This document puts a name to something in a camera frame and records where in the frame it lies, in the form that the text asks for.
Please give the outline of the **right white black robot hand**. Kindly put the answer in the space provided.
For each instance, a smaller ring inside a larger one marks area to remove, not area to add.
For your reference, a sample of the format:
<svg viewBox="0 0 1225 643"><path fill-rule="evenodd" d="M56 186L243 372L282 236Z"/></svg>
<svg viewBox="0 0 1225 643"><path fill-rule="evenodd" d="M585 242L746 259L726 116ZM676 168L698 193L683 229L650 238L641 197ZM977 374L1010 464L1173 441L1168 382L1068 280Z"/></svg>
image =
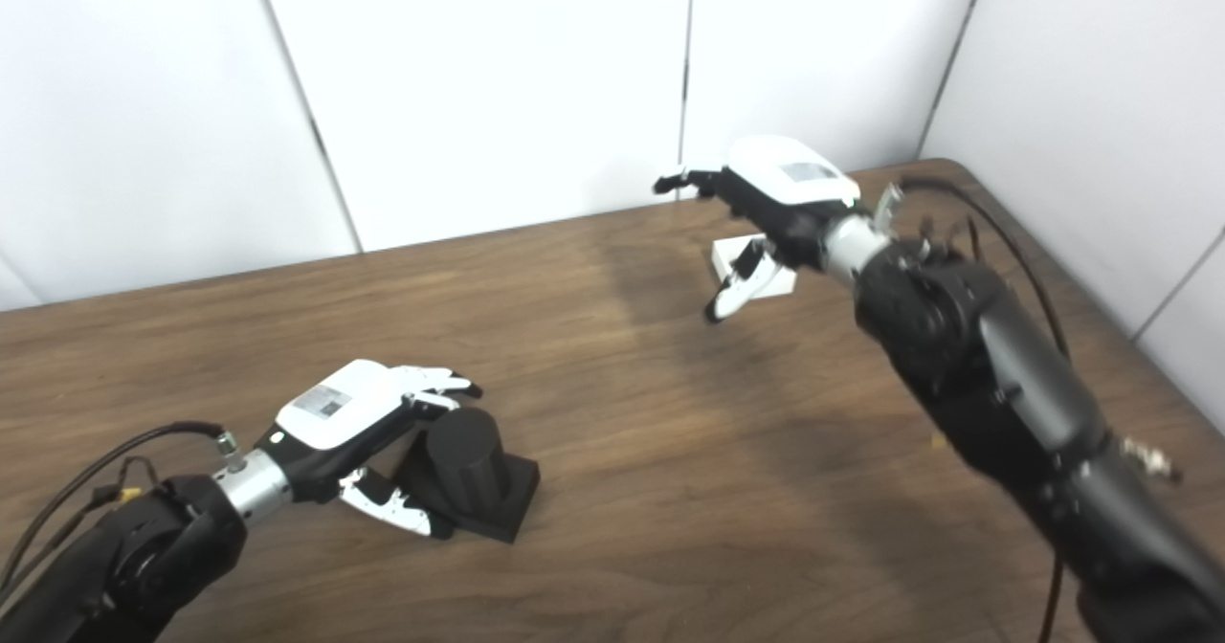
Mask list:
<svg viewBox="0 0 1225 643"><path fill-rule="evenodd" d="M657 178L653 194L695 187L757 230L729 262L717 294L703 310L722 323L756 299L783 271L828 268L828 234L853 216L860 187L812 147L783 136L739 138L718 168L679 167Z"/></svg>

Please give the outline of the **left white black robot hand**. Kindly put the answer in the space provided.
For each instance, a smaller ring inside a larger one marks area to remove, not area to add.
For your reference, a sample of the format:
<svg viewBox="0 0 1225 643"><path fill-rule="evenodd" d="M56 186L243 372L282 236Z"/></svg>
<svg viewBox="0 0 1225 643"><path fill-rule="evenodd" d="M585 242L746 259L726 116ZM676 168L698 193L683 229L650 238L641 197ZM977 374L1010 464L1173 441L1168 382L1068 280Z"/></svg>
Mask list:
<svg viewBox="0 0 1225 643"><path fill-rule="evenodd" d="M256 447L279 468L292 503L342 503L404 532L447 540L454 522L412 497L371 461L390 445L478 400L481 386L450 367L356 359L281 408Z"/></svg>

